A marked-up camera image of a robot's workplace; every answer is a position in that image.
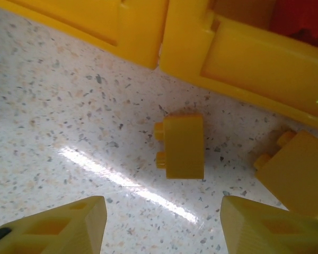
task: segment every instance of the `yellow plastic brick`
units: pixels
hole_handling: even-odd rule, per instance
[[[0,227],[0,254],[100,254],[106,220],[99,196],[28,216]]]
[[[267,31],[275,0],[170,0],[161,69],[318,128],[318,48]]]
[[[318,254],[318,220],[224,196],[220,220],[229,254]]]
[[[167,116],[154,126],[154,136],[164,141],[157,168],[166,169],[170,179],[204,178],[204,130],[200,114]]]
[[[286,132],[281,149],[255,162],[257,179],[290,211],[318,218],[318,139],[306,131]]]
[[[0,7],[154,69],[168,0],[0,0]]]

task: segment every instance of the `yellow plastic piece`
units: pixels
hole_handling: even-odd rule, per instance
[[[100,254],[105,200],[93,196],[2,225],[0,254]]]
[[[318,218],[318,139],[306,131],[286,132],[273,156],[254,164],[257,179],[290,211]]]
[[[164,141],[157,168],[166,169],[170,179],[204,178],[204,130],[200,114],[167,116],[154,126],[154,137]]]
[[[318,128],[318,48],[267,31],[275,0],[170,0],[161,69]]]
[[[0,0],[0,7],[154,69],[168,0]]]
[[[220,220],[229,254],[318,254],[318,220],[224,196]]]

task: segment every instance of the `hollow yellow block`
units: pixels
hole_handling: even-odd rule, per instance
[[[154,136],[164,141],[158,152],[157,168],[172,179],[204,178],[204,130],[200,114],[167,116],[154,126]]]
[[[160,68],[318,128],[318,48],[269,32],[275,0],[170,0]]]
[[[105,200],[93,196],[2,225],[0,254],[99,254]]]
[[[274,156],[257,159],[255,176],[290,211],[318,218],[318,139],[288,131],[277,144]]]
[[[168,0],[0,0],[0,7],[154,69]]]
[[[318,220],[224,196],[220,220],[229,254],[318,254]]]

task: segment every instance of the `red object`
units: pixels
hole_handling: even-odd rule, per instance
[[[318,0],[276,0],[270,30],[318,46]]]

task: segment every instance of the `speckled floor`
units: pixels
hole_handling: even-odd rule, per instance
[[[205,180],[167,180],[153,125],[205,117]],[[280,206],[252,162],[283,116],[125,62],[0,10],[0,225],[91,195],[107,199],[101,253],[227,253],[224,195]]]

